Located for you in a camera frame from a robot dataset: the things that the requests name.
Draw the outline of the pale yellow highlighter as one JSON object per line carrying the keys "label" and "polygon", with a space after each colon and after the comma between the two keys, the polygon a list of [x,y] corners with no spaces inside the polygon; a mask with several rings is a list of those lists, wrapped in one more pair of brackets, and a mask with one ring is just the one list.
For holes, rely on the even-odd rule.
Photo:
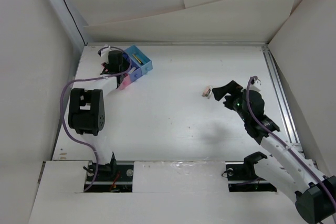
{"label": "pale yellow highlighter", "polygon": [[140,58],[140,60],[143,62],[143,65],[147,63],[146,59],[142,56],[137,54],[137,56]]}

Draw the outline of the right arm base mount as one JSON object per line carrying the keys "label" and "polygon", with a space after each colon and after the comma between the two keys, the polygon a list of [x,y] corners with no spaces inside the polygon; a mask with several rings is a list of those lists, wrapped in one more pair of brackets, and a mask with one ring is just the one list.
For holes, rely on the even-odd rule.
{"label": "right arm base mount", "polygon": [[267,159],[261,152],[252,153],[243,161],[226,161],[222,176],[227,178],[230,193],[277,192],[277,188],[255,173],[254,165]]}

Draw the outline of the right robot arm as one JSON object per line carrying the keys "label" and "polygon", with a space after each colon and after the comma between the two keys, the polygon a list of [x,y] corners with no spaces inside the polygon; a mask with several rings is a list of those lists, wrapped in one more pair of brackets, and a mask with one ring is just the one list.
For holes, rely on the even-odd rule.
{"label": "right robot arm", "polygon": [[251,191],[263,180],[285,194],[306,223],[322,223],[335,214],[335,176],[327,176],[281,139],[280,127],[264,111],[260,80],[250,77],[247,87],[235,81],[222,87],[209,87],[205,97],[224,99],[224,107],[235,111],[247,134],[265,149],[252,153],[242,162],[226,162],[230,191]]}

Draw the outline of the white eraser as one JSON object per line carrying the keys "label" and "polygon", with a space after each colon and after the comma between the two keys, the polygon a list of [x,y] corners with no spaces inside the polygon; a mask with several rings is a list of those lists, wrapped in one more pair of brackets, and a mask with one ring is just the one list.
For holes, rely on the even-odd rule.
{"label": "white eraser", "polygon": [[131,68],[131,70],[128,72],[128,74],[132,74],[133,72],[136,71],[136,67]]}

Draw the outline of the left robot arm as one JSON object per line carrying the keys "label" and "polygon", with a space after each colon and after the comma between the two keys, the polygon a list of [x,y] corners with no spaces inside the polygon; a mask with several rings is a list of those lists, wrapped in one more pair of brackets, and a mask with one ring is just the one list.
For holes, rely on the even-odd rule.
{"label": "left robot arm", "polygon": [[72,141],[93,152],[91,172],[94,173],[100,165],[100,176],[112,180],[117,175],[117,167],[110,163],[113,151],[103,132],[107,121],[104,100],[129,76],[132,60],[124,50],[116,47],[105,46],[98,55],[106,59],[100,75],[77,79],[70,84],[77,86],[71,88],[63,128]]}

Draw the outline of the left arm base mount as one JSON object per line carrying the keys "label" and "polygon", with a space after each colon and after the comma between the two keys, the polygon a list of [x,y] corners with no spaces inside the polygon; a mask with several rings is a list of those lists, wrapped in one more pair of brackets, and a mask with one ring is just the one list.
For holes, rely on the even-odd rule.
{"label": "left arm base mount", "polygon": [[106,164],[90,162],[83,169],[87,172],[83,187],[85,193],[131,193],[133,187],[134,162],[117,161],[112,153]]}

